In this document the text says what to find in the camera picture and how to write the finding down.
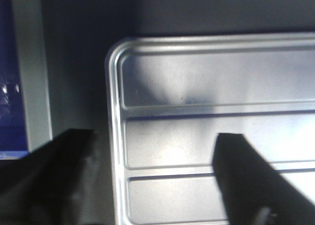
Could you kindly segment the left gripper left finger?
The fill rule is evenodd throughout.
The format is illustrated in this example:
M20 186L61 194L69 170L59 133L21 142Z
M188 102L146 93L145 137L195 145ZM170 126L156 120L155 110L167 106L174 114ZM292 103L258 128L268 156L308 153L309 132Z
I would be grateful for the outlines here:
M0 165L2 225L82 225L95 183L95 133L69 129Z

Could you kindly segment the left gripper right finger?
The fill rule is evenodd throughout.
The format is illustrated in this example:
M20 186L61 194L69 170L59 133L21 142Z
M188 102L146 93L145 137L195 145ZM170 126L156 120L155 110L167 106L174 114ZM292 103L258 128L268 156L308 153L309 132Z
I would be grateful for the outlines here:
M219 133L212 168L231 225L313 225L315 206L242 134Z

